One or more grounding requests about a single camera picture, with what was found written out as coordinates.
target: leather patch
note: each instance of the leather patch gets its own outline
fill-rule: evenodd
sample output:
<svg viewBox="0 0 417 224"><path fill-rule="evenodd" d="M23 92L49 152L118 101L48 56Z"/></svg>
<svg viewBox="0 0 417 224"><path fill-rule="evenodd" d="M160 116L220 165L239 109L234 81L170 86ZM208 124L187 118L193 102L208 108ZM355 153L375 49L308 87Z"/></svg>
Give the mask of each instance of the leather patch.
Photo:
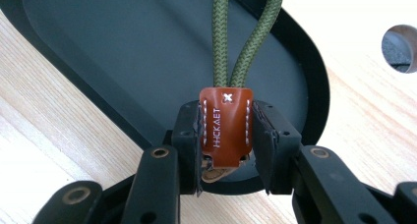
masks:
<svg viewBox="0 0 417 224"><path fill-rule="evenodd" d="M252 101L249 88L208 87L200 92L202 153L212 168L237 168L252 150Z"/></svg>

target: olive green rope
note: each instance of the olive green rope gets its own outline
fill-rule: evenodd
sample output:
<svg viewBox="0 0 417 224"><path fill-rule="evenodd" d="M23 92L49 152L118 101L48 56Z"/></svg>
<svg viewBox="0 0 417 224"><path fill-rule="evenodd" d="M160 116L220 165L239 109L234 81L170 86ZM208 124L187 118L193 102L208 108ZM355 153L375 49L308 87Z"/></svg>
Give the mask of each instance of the olive green rope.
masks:
<svg viewBox="0 0 417 224"><path fill-rule="evenodd" d="M214 0L212 35L214 55L214 86L227 86L227 3ZM276 21L282 0L268 0L257 26L245 43L233 69L230 86L244 87L255 55Z"/></svg>
<svg viewBox="0 0 417 224"><path fill-rule="evenodd" d="M227 8L229 0L214 0L212 9L212 45L214 86L227 86Z"/></svg>

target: light wood surface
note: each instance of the light wood surface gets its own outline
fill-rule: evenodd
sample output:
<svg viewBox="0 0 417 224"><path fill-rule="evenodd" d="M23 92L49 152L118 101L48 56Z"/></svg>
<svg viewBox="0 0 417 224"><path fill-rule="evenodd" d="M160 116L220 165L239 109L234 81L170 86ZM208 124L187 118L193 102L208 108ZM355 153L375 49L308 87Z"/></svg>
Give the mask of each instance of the light wood surface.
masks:
<svg viewBox="0 0 417 224"><path fill-rule="evenodd" d="M417 181L417 74L385 61L394 25L417 27L416 0L284 0L316 42L331 101L319 142L363 182L392 194ZM104 188L133 174L142 152L0 13L0 223L30 223L76 180ZM294 223L290 196L181 197L183 223Z"/></svg>

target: tan leather piece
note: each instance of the tan leather piece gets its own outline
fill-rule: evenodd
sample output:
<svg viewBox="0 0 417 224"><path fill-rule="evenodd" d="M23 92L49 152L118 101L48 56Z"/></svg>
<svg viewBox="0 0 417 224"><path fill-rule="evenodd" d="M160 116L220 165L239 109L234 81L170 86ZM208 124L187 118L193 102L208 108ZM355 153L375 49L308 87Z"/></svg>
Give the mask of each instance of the tan leather piece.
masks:
<svg viewBox="0 0 417 224"><path fill-rule="evenodd" d="M203 155L212 168L237 168L252 150L252 101L249 88L208 87L200 92Z"/></svg>

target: dark oval tray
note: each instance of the dark oval tray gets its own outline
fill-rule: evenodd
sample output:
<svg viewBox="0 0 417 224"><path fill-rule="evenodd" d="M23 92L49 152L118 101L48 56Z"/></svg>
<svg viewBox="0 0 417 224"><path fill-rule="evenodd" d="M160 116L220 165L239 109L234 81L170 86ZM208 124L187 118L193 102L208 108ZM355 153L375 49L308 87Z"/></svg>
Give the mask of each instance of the dark oval tray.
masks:
<svg viewBox="0 0 417 224"><path fill-rule="evenodd" d="M229 73L266 0L231 0ZM135 143L160 145L180 106L212 85L212 0L0 0L16 29ZM315 144L328 117L319 51L282 10L247 79ZM205 191L263 188L251 164Z"/></svg>

